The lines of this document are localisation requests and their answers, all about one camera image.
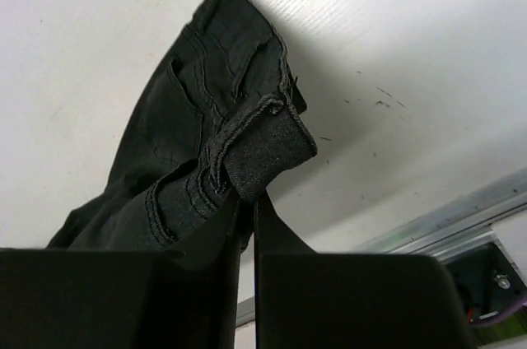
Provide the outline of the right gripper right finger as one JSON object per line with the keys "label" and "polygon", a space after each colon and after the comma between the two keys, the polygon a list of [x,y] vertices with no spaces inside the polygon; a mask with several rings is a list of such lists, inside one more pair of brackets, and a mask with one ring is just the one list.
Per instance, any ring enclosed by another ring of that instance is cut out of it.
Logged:
{"label": "right gripper right finger", "polygon": [[259,348],[470,348],[455,285],[434,258],[322,254],[254,206]]}

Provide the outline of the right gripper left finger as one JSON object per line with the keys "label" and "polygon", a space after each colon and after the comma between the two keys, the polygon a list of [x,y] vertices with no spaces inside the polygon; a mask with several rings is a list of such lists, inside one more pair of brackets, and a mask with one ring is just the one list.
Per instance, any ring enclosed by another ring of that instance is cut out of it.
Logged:
{"label": "right gripper left finger", "polygon": [[165,251],[4,249],[4,348],[231,348],[241,201]]}

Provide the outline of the black denim trousers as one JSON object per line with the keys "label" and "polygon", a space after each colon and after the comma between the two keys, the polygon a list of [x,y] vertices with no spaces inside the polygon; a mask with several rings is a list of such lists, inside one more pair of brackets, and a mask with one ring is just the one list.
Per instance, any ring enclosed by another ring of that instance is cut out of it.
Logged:
{"label": "black denim trousers", "polygon": [[287,48],[250,0],[203,0],[141,94],[103,193],[71,211],[52,249],[162,250],[230,192],[255,202],[313,158]]}

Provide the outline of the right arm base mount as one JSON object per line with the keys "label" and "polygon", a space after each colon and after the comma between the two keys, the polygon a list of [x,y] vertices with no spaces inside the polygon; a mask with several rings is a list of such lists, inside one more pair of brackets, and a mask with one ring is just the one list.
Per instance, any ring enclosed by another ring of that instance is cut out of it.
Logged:
{"label": "right arm base mount", "polygon": [[472,327],[501,323],[526,307],[526,284],[494,243],[457,255],[445,266]]}

